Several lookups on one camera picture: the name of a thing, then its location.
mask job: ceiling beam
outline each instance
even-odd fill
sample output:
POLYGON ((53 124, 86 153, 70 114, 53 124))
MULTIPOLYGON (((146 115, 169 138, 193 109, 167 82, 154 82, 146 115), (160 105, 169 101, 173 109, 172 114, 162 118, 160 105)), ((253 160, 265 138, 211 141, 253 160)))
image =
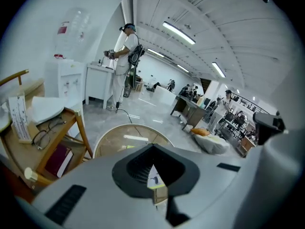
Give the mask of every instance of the ceiling beam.
POLYGON ((133 10, 133 24, 137 28, 138 0, 132 0, 132 10, 133 10))
POLYGON ((189 1, 187 1, 187 0, 173 0, 173 1, 178 3, 181 7, 185 8, 190 13, 192 13, 196 18, 201 20, 209 28, 209 30, 214 34, 215 38, 217 38, 218 41, 221 43, 221 45, 224 47, 224 50, 226 51, 227 55, 229 56, 229 58, 232 62, 232 66, 235 68, 235 70, 240 78, 241 85, 244 87, 244 76, 243 76, 242 70, 240 68, 240 65, 237 61, 237 58, 236 58, 230 44, 228 43, 228 41, 226 40, 224 35, 217 29, 216 25, 205 14, 203 14, 196 6, 191 4, 189 1))
POLYGON ((175 40, 174 38, 172 38, 171 36, 163 33, 160 30, 157 30, 156 28, 153 28, 149 25, 145 25, 141 22, 138 22, 138 27, 141 27, 142 29, 145 29, 147 31, 150 31, 154 34, 157 34, 158 36, 161 36, 163 38, 165 38, 166 40, 172 42, 173 44, 175 44, 177 47, 181 48, 182 50, 187 52, 187 55, 192 56, 193 58, 195 58, 198 62, 202 63, 203 66, 207 66, 208 68, 210 68, 210 70, 212 71, 212 73, 214 73, 213 69, 211 66, 209 66, 203 59, 199 58, 198 55, 196 55, 191 49, 189 49, 188 47, 184 46, 183 44, 181 44, 180 42, 178 42, 177 40, 175 40))

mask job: red book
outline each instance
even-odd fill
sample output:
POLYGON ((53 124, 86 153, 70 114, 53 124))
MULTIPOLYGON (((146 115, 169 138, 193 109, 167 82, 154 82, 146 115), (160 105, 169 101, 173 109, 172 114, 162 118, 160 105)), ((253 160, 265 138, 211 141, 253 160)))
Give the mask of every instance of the red book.
POLYGON ((72 159, 71 148, 58 144, 53 154, 49 158, 45 169, 58 178, 61 178, 63 172, 72 159))

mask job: gray floor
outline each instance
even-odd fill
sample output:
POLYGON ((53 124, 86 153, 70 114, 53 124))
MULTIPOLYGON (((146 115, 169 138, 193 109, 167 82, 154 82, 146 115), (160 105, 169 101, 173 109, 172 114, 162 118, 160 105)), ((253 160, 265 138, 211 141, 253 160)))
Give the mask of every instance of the gray floor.
MULTIPOLYGON (((178 113, 174 112, 171 116, 170 112, 173 106, 162 104, 153 97, 153 93, 145 88, 142 92, 132 91, 128 98, 123 98, 121 109, 127 111, 133 123, 149 126, 161 132, 166 136, 175 147, 190 150, 193 152, 204 152, 192 139, 190 135, 191 126, 187 126, 182 130, 183 121, 178 113)), ((92 150, 99 138, 111 128, 122 124, 130 123, 127 114, 124 111, 110 111, 102 109, 102 100, 89 101, 88 105, 83 106, 85 130, 92 150)), ((200 122, 197 127, 206 127, 207 124, 200 122)), ((240 157, 231 147, 224 156, 240 157)))

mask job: glasses lens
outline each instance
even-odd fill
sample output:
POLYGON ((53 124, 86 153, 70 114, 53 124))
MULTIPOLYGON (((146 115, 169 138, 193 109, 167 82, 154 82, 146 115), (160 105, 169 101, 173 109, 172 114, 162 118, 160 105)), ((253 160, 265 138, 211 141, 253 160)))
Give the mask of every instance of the glasses lens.
POLYGON ((50 137, 46 131, 40 131, 34 138, 34 144, 41 148, 45 148, 50 142, 50 137))

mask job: paper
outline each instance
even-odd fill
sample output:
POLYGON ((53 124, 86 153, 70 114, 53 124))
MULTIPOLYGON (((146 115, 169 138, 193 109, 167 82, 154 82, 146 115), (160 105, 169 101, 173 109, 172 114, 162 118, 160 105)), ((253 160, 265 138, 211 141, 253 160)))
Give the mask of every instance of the paper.
POLYGON ((156 189, 164 186, 164 182, 162 181, 156 167, 153 165, 148 175, 147 187, 150 189, 156 189))
POLYGON ((18 138, 21 140, 30 140, 31 136, 28 131, 28 118, 26 115, 25 99, 24 96, 10 97, 10 115, 13 125, 16 129, 18 138))

